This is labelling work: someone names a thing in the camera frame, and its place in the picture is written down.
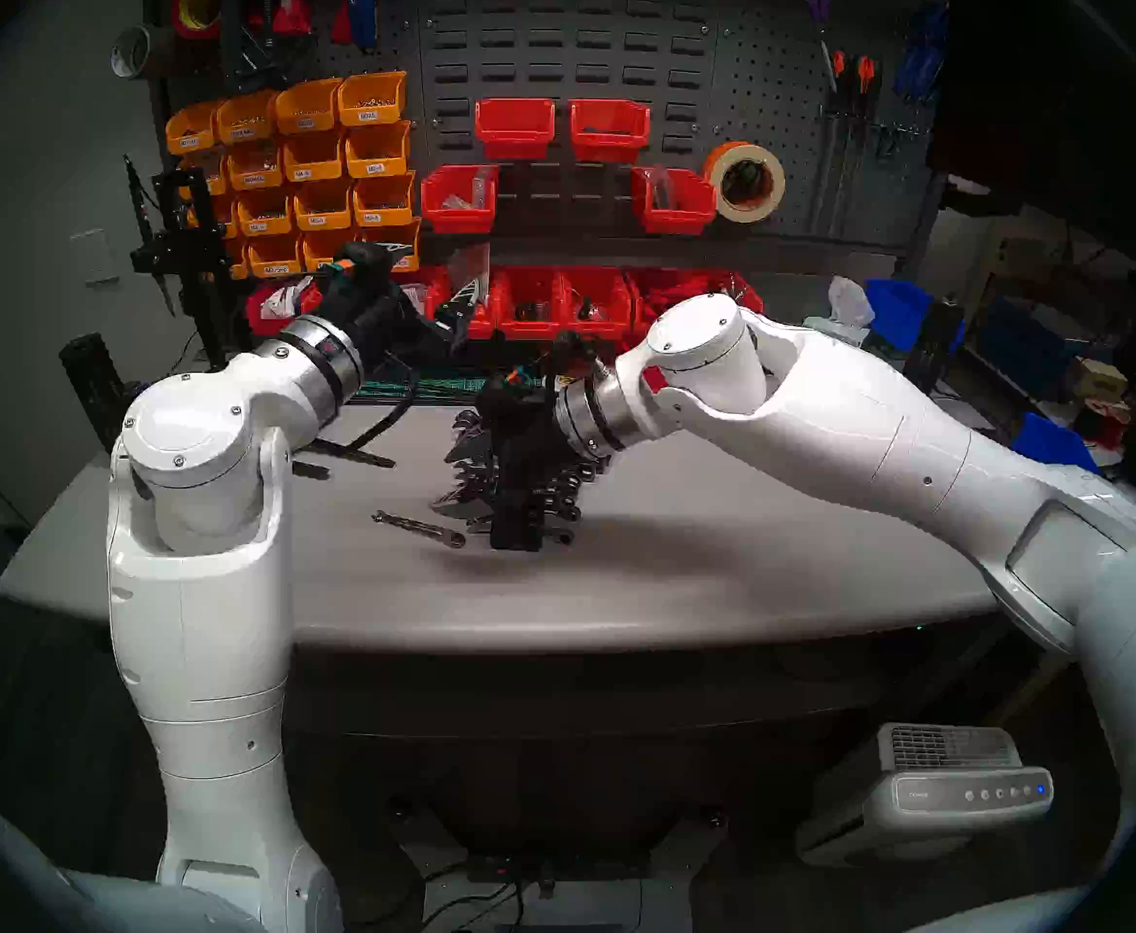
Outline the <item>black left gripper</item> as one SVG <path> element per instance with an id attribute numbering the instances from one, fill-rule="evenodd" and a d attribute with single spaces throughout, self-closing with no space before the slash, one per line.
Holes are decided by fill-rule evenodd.
<path id="1" fill-rule="evenodd" d="M 391 258 L 417 253 L 407 242 L 374 242 Z M 470 327 L 488 295 L 488 277 L 474 276 L 461 288 L 448 289 L 445 301 L 435 307 L 438 327 Z M 332 282 L 323 295 L 323 318 L 351 341 L 362 364 L 381 364 L 389 357 L 409 364 L 445 361 L 446 338 L 432 327 L 399 285 L 386 282 L 378 290 L 356 282 Z"/>

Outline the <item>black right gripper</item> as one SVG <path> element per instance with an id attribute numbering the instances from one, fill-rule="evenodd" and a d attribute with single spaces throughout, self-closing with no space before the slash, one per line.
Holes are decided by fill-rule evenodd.
<path id="1" fill-rule="evenodd" d="M 432 503 L 437 515 L 488 515 L 493 520 L 538 520 L 565 509 L 557 489 L 580 457 L 563 438 L 548 408 L 484 408 L 488 432 L 466 433 L 448 452 L 454 467 L 488 467 L 496 460 L 488 500 L 483 491 L 457 486 Z"/>

